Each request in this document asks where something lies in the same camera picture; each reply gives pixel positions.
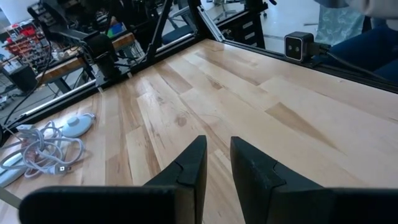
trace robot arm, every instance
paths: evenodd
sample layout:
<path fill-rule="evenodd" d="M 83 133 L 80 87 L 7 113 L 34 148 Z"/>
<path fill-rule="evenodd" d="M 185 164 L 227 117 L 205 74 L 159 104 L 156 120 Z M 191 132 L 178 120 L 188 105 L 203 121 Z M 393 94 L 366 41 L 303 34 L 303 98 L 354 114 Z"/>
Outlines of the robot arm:
<path fill-rule="evenodd" d="M 40 22 L 47 40 L 78 44 L 85 57 L 99 66 L 104 77 L 111 78 L 120 74 L 114 64 L 117 56 L 112 41 L 93 29 L 98 26 L 96 13 L 105 3 L 105 0 L 40 0 L 27 10 Z"/>

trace usb connector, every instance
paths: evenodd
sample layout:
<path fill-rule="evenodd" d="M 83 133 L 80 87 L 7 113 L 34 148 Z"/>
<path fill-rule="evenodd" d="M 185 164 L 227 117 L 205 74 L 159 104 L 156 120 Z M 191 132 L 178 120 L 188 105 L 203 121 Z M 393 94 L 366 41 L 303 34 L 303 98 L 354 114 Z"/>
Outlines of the usb connector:
<path fill-rule="evenodd" d="M 70 166 L 65 166 L 65 165 L 60 165 L 60 164 L 56 164 L 52 167 L 50 167 L 47 170 L 48 174 L 55 174 L 55 175 L 65 175 L 67 174 L 69 171 L 71 171 L 71 167 Z"/>
<path fill-rule="evenodd" d="M 35 128 L 36 127 L 33 124 L 22 124 L 22 125 L 19 125 L 17 127 L 17 130 L 18 131 L 24 131 L 24 130 L 32 130 L 32 129 L 35 129 Z"/>

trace white cable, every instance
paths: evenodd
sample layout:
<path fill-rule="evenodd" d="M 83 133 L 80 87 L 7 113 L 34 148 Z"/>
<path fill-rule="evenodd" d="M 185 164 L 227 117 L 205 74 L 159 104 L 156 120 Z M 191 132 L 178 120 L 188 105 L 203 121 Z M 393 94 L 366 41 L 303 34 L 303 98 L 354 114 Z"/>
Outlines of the white cable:
<path fill-rule="evenodd" d="M 51 130 L 53 134 L 49 138 L 45 138 L 44 132 Z M 85 150 L 83 141 L 78 138 L 65 138 L 62 137 L 60 128 L 55 127 L 53 121 L 49 121 L 42 129 L 20 129 L 20 138 L 25 139 L 28 146 L 17 150 L 2 161 L 0 161 L 0 167 L 8 169 L 23 169 L 28 168 L 25 172 L 25 177 L 35 177 L 41 173 L 44 174 L 66 174 L 70 170 L 70 166 L 74 164 L 83 155 Z M 79 153 L 71 161 L 65 161 L 66 152 L 61 149 L 62 141 L 77 142 L 79 144 Z M 2 149 L 9 149 L 22 144 L 23 141 L 19 141 L 10 144 Z M 16 154 L 22 154 L 22 160 L 24 165 L 20 166 L 5 166 L 4 163 L 15 156 Z"/>

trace cable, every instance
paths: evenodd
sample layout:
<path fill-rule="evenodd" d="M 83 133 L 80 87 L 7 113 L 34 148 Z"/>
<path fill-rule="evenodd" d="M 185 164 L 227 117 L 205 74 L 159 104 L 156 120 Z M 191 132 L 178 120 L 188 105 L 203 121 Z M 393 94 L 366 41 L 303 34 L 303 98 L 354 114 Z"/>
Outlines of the cable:
<path fill-rule="evenodd" d="M 115 63 L 114 65 L 115 66 L 120 66 L 120 67 L 130 67 L 130 65 L 123 65 L 123 64 L 120 64 L 120 63 Z"/>
<path fill-rule="evenodd" d="M 53 89 L 51 89 L 50 85 L 47 85 L 47 87 L 51 90 L 52 93 L 54 93 L 55 96 L 58 97 L 58 93 L 56 93 Z"/>
<path fill-rule="evenodd" d="M 333 53 L 330 53 L 329 51 L 326 52 L 326 55 L 330 56 L 331 58 L 335 59 L 335 60 L 338 61 L 339 63 L 341 63 L 341 64 L 343 64 L 343 65 L 345 65 L 345 66 L 347 66 L 347 67 L 349 67 L 349 68 L 355 69 L 355 70 L 357 70 L 357 71 L 363 72 L 363 73 L 365 73 L 365 74 L 367 74 L 367 75 L 370 75 L 370 76 L 379 78 L 379 79 L 381 79 L 381 80 L 386 80 L 385 78 L 381 77 L 380 75 L 376 75 L 375 73 L 373 73 L 373 72 L 371 72 L 371 71 L 369 71 L 369 70 L 366 70 L 366 69 L 361 68 L 361 67 L 359 67 L 359 66 L 353 65 L 352 63 L 347 62 L 346 60 L 344 60 L 344 59 L 338 57 L 337 55 L 335 55 L 335 54 L 333 54 Z"/>
<path fill-rule="evenodd" d="M 52 130 L 53 134 L 46 138 L 44 132 Z M 83 155 L 85 150 L 83 141 L 78 138 L 65 138 L 62 136 L 60 128 L 55 127 L 53 121 L 49 121 L 42 129 L 29 129 L 20 128 L 21 132 L 18 135 L 22 141 L 10 144 L 2 150 L 9 149 L 18 145 L 22 145 L 20 150 L 17 150 L 10 155 L 6 156 L 0 161 L 0 167 L 2 169 L 25 169 L 25 177 L 35 177 L 41 173 L 44 174 L 66 174 L 70 170 L 70 166 L 73 165 Z M 79 144 L 79 153 L 71 161 L 65 161 L 66 152 L 61 149 L 62 141 L 77 142 Z M 22 161 L 24 165 L 19 166 L 5 166 L 4 163 L 21 153 Z"/>
<path fill-rule="evenodd" d="M 148 56 L 148 52 L 144 54 L 144 56 L 141 58 L 141 60 L 139 62 L 137 62 L 137 64 L 140 64 L 141 62 L 144 61 L 144 59 Z"/>
<path fill-rule="evenodd" d="M 2 125 L 0 124 L 0 145 L 2 145 L 3 137 L 4 137 L 4 130 L 2 128 Z"/>
<path fill-rule="evenodd" d="M 50 41 L 47 41 L 47 42 L 49 43 L 49 52 L 47 54 L 47 64 L 46 64 L 46 66 L 44 68 L 44 71 L 43 71 L 43 74 L 42 74 L 40 80 L 37 82 L 36 86 L 30 92 L 28 92 L 28 94 L 25 96 L 25 98 L 21 102 L 19 102 L 14 109 L 11 110 L 11 112 L 8 114 L 6 120 L 4 121 L 4 125 L 7 125 L 7 121 L 10 119 L 11 115 L 15 112 L 15 110 L 18 109 L 18 107 L 20 107 L 20 105 L 23 104 L 23 102 L 25 102 L 25 100 L 28 99 L 28 97 L 30 97 L 31 94 L 33 94 L 33 92 L 41 85 L 41 82 L 42 82 L 42 80 L 44 78 L 44 75 L 45 75 L 46 71 L 49 69 L 50 62 L 51 62 L 52 46 L 51 46 L 51 42 Z"/>
<path fill-rule="evenodd" d="M 137 58 L 135 58 L 135 57 L 123 57 L 123 56 L 119 56 L 119 55 L 117 55 L 118 56 L 118 58 L 121 58 L 121 59 L 130 59 L 130 60 L 135 60 L 135 59 L 137 59 Z"/>
<path fill-rule="evenodd" d="M 84 72 L 85 72 L 84 70 L 83 70 L 83 71 L 81 71 L 80 75 L 77 77 L 77 80 L 76 80 L 75 84 L 73 85 L 73 88 L 72 88 L 72 90 L 73 90 L 73 89 L 75 89 L 75 87 L 76 87 L 77 83 L 79 82 L 79 79 L 80 79 L 80 77 L 83 75 L 83 73 L 84 73 Z"/>
<path fill-rule="evenodd" d="M 70 51 L 71 51 L 71 52 L 75 52 L 75 51 L 77 51 L 79 48 L 80 48 L 80 46 L 76 46 L 75 49 L 70 49 Z"/>
<path fill-rule="evenodd" d="M 347 62 L 346 60 L 340 58 L 339 56 L 331 53 L 329 51 L 330 47 L 331 46 L 328 45 L 328 44 L 321 44 L 321 43 L 312 42 L 312 43 L 308 44 L 307 51 L 308 51 L 308 54 L 310 54 L 310 55 L 327 55 L 327 56 L 335 59 L 336 61 L 338 61 L 342 65 L 345 65 L 345 66 L 347 66 L 349 68 L 352 68 L 353 70 L 357 70 L 359 72 L 363 72 L 363 73 L 365 73 L 367 75 L 379 78 L 381 80 L 386 80 L 385 78 L 383 78 L 383 77 L 381 77 L 379 75 L 376 75 L 375 73 L 373 73 L 373 72 L 371 72 L 369 70 L 366 70 L 366 69 L 361 68 L 359 66 L 353 65 L 352 63 Z"/>

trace wood grain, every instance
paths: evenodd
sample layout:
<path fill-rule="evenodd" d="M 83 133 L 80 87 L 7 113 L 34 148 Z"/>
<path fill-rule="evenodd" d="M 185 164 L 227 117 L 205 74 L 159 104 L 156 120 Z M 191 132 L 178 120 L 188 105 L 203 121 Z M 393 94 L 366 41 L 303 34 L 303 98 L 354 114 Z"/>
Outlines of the wood grain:
<path fill-rule="evenodd" d="M 135 40 L 135 36 L 132 33 L 128 33 L 112 41 L 112 44 L 115 49 L 120 49 L 126 45 L 131 45 Z"/>
<path fill-rule="evenodd" d="M 395 94 L 205 40 L 51 116 L 60 126 L 96 114 L 84 159 L 64 177 L 20 178 L 7 189 L 23 197 L 48 185 L 142 185 L 206 134 L 203 222 L 244 223 L 231 136 L 325 187 L 397 188 L 397 108 Z M 1 202 L 0 223 L 17 223 Z"/>
<path fill-rule="evenodd" d="M 131 45 L 135 41 L 135 37 L 132 33 L 123 35 L 116 40 L 112 41 L 113 47 L 115 49 L 123 48 L 124 46 Z M 69 55 L 74 55 L 78 51 L 68 51 Z M 36 76 L 36 80 L 41 83 L 46 83 L 49 80 L 53 80 L 54 78 L 64 76 L 68 71 L 76 69 L 77 67 L 81 67 L 85 65 L 84 59 L 81 57 L 72 58 L 56 67 L 51 68 L 45 73 L 43 77 L 43 73 Z"/>
<path fill-rule="evenodd" d="M 43 73 L 40 73 L 36 76 L 36 80 L 41 83 L 46 83 L 47 81 L 57 78 L 59 76 L 64 76 L 68 71 L 76 69 L 77 67 L 81 67 L 84 64 L 85 62 L 83 58 L 75 57 L 66 62 L 63 62 L 60 65 L 57 65 L 56 67 L 51 68 L 45 73 L 44 77 Z"/>

